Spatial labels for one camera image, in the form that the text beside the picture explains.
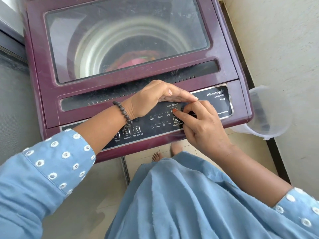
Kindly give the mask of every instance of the plastic container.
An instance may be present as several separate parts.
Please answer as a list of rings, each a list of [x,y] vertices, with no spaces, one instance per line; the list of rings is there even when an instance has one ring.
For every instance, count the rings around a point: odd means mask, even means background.
[[[231,127],[234,132],[249,133],[269,140],[280,136],[292,123],[292,109],[287,99],[267,86],[249,91],[254,117],[246,124]]]

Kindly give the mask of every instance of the black beaded bracelet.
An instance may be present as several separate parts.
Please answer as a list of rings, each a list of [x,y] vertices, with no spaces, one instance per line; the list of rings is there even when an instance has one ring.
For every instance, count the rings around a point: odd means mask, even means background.
[[[126,118],[127,124],[124,127],[126,127],[126,128],[131,127],[133,122],[130,119],[130,116],[125,111],[125,108],[122,106],[122,104],[118,101],[113,101],[113,105],[117,105],[117,107],[120,109],[120,111],[122,112],[122,114]]]

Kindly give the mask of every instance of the white embroidered dot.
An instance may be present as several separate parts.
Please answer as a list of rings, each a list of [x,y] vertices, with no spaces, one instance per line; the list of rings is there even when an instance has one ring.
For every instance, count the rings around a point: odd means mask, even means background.
[[[62,153],[62,158],[68,158],[70,156],[71,156],[71,154],[69,152]]]
[[[59,142],[58,141],[55,141],[55,142],[53,142],[53,143],[51,143],[51,148],[55,148],[56,146],[58,146],[59,145]]]
[[[85,171],[82,171],[79,175],[79,177],[83,177],[85,175]]]
[[[90,145],[86,145],[86,146],[84,146],[84,151],[89,151],[89,150],[90,150],[90,148],[91,148],[91,146],[90,146]]]
[[[36,165],[37,167],[43,166],[43,165],[44,165],[44,160],[43,160],[43,159],[38,160],[37,162],[35,162],[35,165]]]
[[[60,186],[59,186],[60,189],[64,189],[65,187],[66,187],[66,183],[62,183],[62,184],[60,184]]]
[[[284,209],[280,205],[276,206],[276,211],[279,212],[280,214],[284,213]]]
[[[312,207],[312,211],[319,215],[319,209],[317,207]]]
[[[72,169],[73,169],[73,170],[76,170],[78,167],[79,167],[79,164],[76,163],[75,165],[73,165]]]
[[[306,227],[311,227],[311,222],[306,218],[301,219],[301,223]]]
[[[34,153],[34,150],[30,150],[30,151],[27,151],[27,152],[26,152],[26,155],[27,155],[27,156],[30,156],[30,155],[33,154],[33,153]]]
[[[78,133],[76,133],[76,134],[74,134],[72,137],[73,137],[74,139],[79,139],[79,138],[81,137],[81,135],[78,134]]]
[[[286,198],[287,198],[287,200],[289,200],[290,202],[295,202],[296,201],[296,199],[295,199],[295,197],[293,197],[292,195],[286,195]]]
[[[57,177],[57,173],[50,173],[49,176],[48,176],[48,179],[55,179]]]
[[[300,194],[304,194],[305,192],[302,190],[302,189],[299,189],[299,188],[295,188],[295,190],[300,193]]]

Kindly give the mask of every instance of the control panel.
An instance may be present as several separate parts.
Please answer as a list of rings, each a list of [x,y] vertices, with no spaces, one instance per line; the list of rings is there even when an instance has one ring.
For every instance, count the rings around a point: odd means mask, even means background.
[[[198,91],[191,92],[199,100],[208,100],[216,109],[220,119],[230,117],[233,114],[233,106],[228,94],[227,84],[221,84]],[[176,108],[183,111],[187,105],[185,102],[160,102],[146,116],[133,120],[130,128],[122,129],[106,145],[104,150],[120,147],[128,143],[134,143],[154,136],[161,136],[177,130],[182,130],[183,121],[173,114]],[[79,123],[62,126],[62,131],[67,128],[74,128]]]

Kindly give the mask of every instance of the blue dress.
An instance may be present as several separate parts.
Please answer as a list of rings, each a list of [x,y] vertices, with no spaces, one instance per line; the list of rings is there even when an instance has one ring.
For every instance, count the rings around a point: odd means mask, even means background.
[[[54,213],[94,162],[91,147],[71,129],[8,159],[0,167],[0,238],[40,239],[43,218]],[[140,166],[105,238],[318,235],[319,202],[301,189],[270,208],[209,162],[181,152]]]

